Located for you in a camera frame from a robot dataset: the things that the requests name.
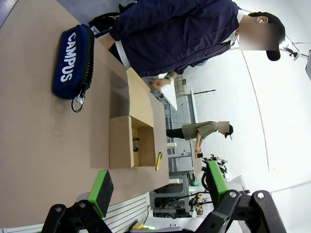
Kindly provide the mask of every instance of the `olive green t-shirt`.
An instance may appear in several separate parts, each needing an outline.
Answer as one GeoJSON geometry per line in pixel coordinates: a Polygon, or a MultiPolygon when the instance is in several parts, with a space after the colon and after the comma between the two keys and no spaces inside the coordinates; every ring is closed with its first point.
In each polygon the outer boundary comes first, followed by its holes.
{"type": "Polygon", "coordinates": [[[181,127],[181,130],[186,140],[196,138],[198,131],[201,134],[201,138],[204,139],[211,133],[218,130],[218,122],[207,121],[202,123],[186,124],[181,127]]]}

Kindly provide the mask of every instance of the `black pants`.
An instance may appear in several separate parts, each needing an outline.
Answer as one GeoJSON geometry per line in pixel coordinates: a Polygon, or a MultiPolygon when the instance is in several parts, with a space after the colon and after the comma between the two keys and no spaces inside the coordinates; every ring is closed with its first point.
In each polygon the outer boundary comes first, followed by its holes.
{"type": "Polygon", "coordinates": [[[166,130],[166,136],[167,137],[185,138],[181,128],[173,129],[173,130],[166,130]]]}
{"type": "Polygon", "coordinates": [[[109,49],[109,52],[123,65],[116,44],[113,44],[113,46],[109,49]]]}

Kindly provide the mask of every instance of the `ear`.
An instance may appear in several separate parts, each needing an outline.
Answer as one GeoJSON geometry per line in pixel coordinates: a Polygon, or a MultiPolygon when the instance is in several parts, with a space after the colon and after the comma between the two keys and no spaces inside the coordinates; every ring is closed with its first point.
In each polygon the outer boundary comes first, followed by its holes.
{"type": "Polygon", "coordinates": [[[268,18],[266,16],[259,16],[256,19],[256,23],[259,23],[261,21],[261,23],[268,23],[268,18]]]}

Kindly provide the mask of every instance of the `green light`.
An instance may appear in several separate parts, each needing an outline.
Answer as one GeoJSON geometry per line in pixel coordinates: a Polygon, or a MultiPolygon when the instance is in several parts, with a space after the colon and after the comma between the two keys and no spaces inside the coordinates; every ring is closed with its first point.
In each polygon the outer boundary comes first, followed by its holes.
{"type": "Polygon", "coordinates": [[[155,230],[156,229],[155,227],[149,227],[147,225],[144,225],[144,228],[149,228],[150,230],[155,230]]]}

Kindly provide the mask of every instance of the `person in olive t-shirt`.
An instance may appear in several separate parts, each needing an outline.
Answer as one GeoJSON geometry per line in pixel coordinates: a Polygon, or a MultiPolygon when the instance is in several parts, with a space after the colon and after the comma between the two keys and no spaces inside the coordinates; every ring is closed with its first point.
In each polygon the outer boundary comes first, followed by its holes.
{"type": "Polygon", "coordinates": [[[225,138],[227,138],[228,136],[231,137],[233,133],[233,127],[229,124],[228,121],[222,121],[221,123],[215,121],[207,121],[202,123],[185,124],[179,129],[166,130],[166,136],[172,138],[184,138],[186,140],[196,138],[195,150],[197,152],[200,152],[203,140],[208,135],[216,131],[223,134],[225,138]]]}

